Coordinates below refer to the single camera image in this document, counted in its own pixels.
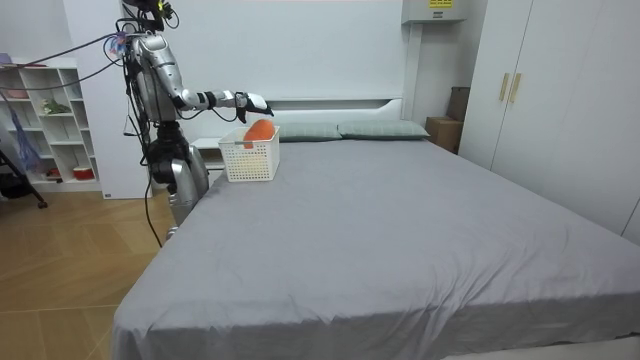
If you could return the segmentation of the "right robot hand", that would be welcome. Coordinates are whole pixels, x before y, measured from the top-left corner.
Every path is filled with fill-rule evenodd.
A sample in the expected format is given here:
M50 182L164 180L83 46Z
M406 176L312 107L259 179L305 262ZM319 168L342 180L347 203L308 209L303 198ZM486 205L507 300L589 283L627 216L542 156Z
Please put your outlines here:
M243 124L247 123L246 114L248 112L273 116L273 111L270 105L260 95L246 92L236 92L234 94L234 97L236 117Z

